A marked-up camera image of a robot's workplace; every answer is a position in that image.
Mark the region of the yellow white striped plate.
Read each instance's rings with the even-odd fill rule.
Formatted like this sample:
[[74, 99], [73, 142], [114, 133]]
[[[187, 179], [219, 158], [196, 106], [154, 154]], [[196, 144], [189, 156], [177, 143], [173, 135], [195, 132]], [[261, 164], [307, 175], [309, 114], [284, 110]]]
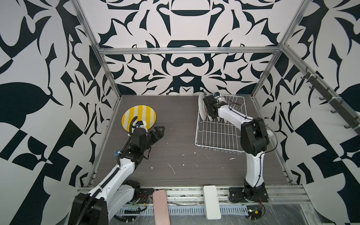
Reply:
[[129, 132], [130, 122], [136, 116], [138, 121], [145, 121], [148, 130], [155, 124], [157, 119], [156, 112], [150, 106], [133, 106], [128, 109], [121, 118], [121, 124], [127, 132]]

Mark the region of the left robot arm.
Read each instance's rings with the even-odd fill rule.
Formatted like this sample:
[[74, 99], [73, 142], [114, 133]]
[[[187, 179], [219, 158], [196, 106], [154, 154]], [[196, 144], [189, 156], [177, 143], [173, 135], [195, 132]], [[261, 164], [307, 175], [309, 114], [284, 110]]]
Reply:
[[68, 224], [107, 225], [125, 204], [139, 199], [140, 184], [128, 177], [145, 158], [144, 153], [164, 137], [165, 127], [133, 129], [124, 147], [115, 152], [117, 163], [110, 173], [88, 193], [75, 197]]

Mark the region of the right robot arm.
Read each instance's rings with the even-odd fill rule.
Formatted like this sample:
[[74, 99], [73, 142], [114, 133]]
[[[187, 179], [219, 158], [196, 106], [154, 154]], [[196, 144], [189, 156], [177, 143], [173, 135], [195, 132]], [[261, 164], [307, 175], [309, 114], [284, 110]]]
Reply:
[[245, 185], [250, 188], [261, 186], [264, 183], [264, 155], [270, 143], [269, 135], [273, 135], [272, 131], [267, 130], [263, 119], [240, 113], [219, 93], [200, 94], [198, 109], [202, 120], [223, 119], [240, 130], [240, 144], [247, 157]]

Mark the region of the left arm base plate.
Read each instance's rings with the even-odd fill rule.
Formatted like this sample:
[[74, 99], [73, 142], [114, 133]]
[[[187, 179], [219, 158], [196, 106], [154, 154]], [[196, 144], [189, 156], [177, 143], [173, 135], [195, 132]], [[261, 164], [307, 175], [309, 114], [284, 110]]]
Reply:
[[136, 189], [134, 193], [133, 199], [130, 201], [135, 202], [137, 204], [143, 203], [151, 203], [152, 202], [152, 194], [155, 190], [153, 188], [143, 188]]

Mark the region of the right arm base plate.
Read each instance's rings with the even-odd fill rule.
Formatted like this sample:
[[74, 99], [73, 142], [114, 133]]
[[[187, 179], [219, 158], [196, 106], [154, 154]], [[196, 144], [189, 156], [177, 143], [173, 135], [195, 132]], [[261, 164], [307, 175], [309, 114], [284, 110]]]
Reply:
[[229, 188], [229, 201], [232, 203], [267, 203], [268, 200], [269, 196], [264, 186]]

